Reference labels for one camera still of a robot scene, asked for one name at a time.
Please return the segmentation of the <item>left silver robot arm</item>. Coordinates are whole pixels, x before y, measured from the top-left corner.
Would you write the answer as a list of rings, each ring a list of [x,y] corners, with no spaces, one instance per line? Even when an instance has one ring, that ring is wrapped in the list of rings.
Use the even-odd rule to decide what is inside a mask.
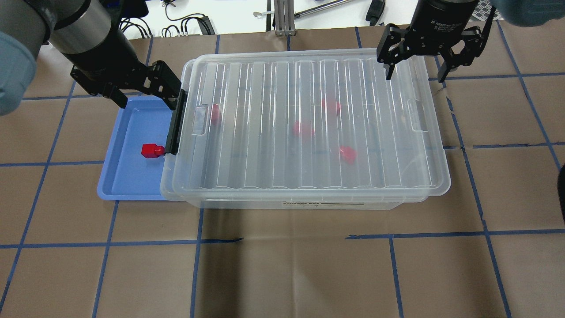
[[[71,77],[91,96],[125,108],[125,89],[156,96],[175,110],[185,95],[164,61],[141,62],[119,24],[142,18],[144,0],[3,0],[0,4],[1,115],[18,108],[51,44],[72,63]]]

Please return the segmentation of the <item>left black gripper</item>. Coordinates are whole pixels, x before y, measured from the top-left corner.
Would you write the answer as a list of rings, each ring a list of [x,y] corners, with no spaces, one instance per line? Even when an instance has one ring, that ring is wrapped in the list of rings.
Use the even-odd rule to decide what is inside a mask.
[[[128,97],[120,89],[133,89],[159,97],[171,111],[177,109],[180,79],[164,61],[145,66],[116,26],[110,28],[105,39],[95,48],[82,53],[64,53],[63,56],[82,73],[75,80],[92,96],[102,93],[103,97],[125,109]],[[104,86],[108,83],[115,86]]]

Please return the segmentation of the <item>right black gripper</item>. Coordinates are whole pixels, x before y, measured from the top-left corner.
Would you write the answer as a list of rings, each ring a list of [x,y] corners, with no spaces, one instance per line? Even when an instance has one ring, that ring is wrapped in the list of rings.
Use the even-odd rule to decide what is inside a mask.
[[[377,60],[383,64],[386,80],[391,80],[396,64],[416,56],[442,56],[438,82],[460,66],[470,66],[485,47],[478,26],[464,30],[477,0],[419,0],[407,29],[387,24],[377,46]],[[459,53],[452,47],[464,43]]]

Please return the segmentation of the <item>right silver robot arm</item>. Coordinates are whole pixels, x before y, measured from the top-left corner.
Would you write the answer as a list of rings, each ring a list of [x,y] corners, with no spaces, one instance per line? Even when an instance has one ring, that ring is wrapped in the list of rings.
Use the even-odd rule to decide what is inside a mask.
[[[376,50],[386,78],[391,79],[396,64],[412,56],[441,56],[437,78],[470,66],[486,48],[493,20],[499,12],[510,24],[537,27],[564,16],[562,0],[493,0],[483,28],[467,27],[477,0],[420,0],[410,25],[402,29],[388,24]]]

